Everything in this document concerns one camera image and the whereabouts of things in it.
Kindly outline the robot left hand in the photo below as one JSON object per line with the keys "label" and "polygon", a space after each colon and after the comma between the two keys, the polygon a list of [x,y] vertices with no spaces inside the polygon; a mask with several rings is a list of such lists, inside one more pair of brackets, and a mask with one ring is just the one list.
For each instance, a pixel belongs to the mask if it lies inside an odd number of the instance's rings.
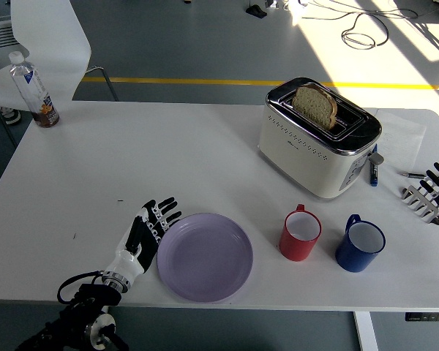
{"label": "robot left hand", "polygon": [[181,216],[177,205],[175,198],[169,197],[159,203],[150,200],[141,207],[117,246],[114,261],[102,275],[104,283],[112,282],[127,291],[138,276],[147,272],[160,241]]}

